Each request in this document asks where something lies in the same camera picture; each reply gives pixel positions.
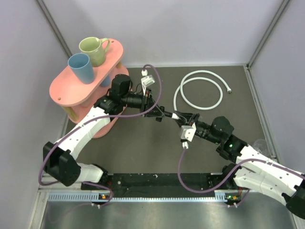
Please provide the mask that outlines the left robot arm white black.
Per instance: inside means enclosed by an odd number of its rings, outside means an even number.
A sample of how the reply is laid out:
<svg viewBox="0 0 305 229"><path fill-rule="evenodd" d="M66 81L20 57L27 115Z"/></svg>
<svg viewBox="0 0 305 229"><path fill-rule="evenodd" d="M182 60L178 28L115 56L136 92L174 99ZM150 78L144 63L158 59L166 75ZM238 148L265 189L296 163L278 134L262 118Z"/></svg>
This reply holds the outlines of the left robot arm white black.
<svg viewBox="0 0 305 229"><path fill-rule="evenodd" d="M130 76L118 74L112 80L109 93L99 98L86 116L64 137L55 143L47 142L43 147L43 164L39 172L39 184L44 186L42 173L46 172L56 182L71 186L76 182L87 183L97 189L108 184L107 172L97 165L77 163L76 159L89 141L115 118L126 118L123 108L140 110L139 115L152 111L157 102L150 91L143 94L131 91Z"/></svg>

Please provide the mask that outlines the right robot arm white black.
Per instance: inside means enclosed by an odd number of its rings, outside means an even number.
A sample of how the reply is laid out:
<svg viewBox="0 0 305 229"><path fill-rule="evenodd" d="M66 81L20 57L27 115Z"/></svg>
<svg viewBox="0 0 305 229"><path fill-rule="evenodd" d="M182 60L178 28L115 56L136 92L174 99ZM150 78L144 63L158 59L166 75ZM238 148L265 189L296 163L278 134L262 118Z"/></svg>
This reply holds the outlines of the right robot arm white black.
<svg viewBox="0 0 305 229"><path fill-rule="evenodd" d="M203 194L221 185L232 189L236 186L254 190L285 205L294 215L305 217L305 176L264 156L245 141L233 135L234 127L224 116L216 117L211 125L199 121L199 114L175 112L170 116L180 127L183 153L195 136L216 144L217 153L233 162L233 168L225 171L217 185L207 190L187 187L186 190Z"/></svg>

